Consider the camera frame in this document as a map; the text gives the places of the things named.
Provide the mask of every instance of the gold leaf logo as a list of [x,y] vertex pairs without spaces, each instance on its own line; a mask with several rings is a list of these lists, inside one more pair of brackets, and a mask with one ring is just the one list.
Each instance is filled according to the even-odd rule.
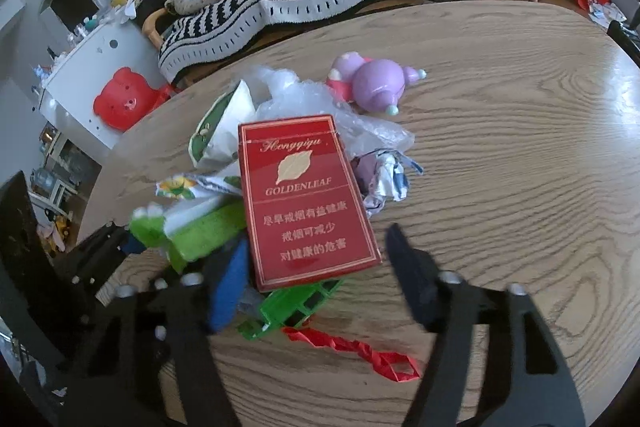
[[285,180],[297,180],[311,165],[311,151],[290,154],[278,165],[276,185]]

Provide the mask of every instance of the wood grain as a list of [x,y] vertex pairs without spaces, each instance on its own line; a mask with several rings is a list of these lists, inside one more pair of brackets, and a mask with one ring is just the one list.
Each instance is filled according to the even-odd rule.
[[[412,178],[406,201],[372,220],[378,240],[397,221],[441,267],[474,284],[525,284],[567,357],[590,423],[640,356],[640,71],[599,28],[563,8],[407,7],[247,57],[125,134],[95,185],[81,237],[109,219],[126,223],[153,199],[156,180],[191,170],[188,137],[243,68],[324,78],[348,50],[429,72],[407,90],[397,117],[416,135],[410,155],[425,174]],[[143,286],[161,266],[146,253],[112,282]],[[314,325],[421,361],[433,341],[411,320],[388,266],[351,277]],[[396,426],[417,388],[279,333],[248,343],[227,330],[211,342],[246,426]],[[476,343],[481,354],[482,334]],[[473,414],[482,365],[475,356],[461,417]],[[168,410],[180,418],[171,375],[169,367]]]

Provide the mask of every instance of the white cabinet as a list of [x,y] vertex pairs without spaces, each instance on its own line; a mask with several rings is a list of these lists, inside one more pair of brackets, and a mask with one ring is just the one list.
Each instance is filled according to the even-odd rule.
[[122,133],[94,114],[94,99],[120,68],[141,74],[154,89],[166,85],[158,69],[158,51],[127,22],[96,28],[42,86],[40,112],[101,165]]

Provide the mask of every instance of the clear plastic wrap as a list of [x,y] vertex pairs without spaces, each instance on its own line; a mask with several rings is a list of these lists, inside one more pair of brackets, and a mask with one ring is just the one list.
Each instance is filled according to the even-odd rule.
[[349,159],[375,149],[405,152],[414,144],[414,134],[401,125],[359,115],[349,104],[336,102],[324,83],[300,81],[293,71],[252,68],[244,73],[242,79],[249,86],[254,102],[264,100],[259,93],[265,84],[271,93],[271,99],[257,108],[258,121],[312,114],[332,115]]

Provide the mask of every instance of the red cigarette box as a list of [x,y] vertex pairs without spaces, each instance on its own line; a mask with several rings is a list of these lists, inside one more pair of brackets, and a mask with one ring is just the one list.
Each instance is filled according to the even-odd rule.
[[239,136],[258,290],[382,263],[331,115],[242,124]]

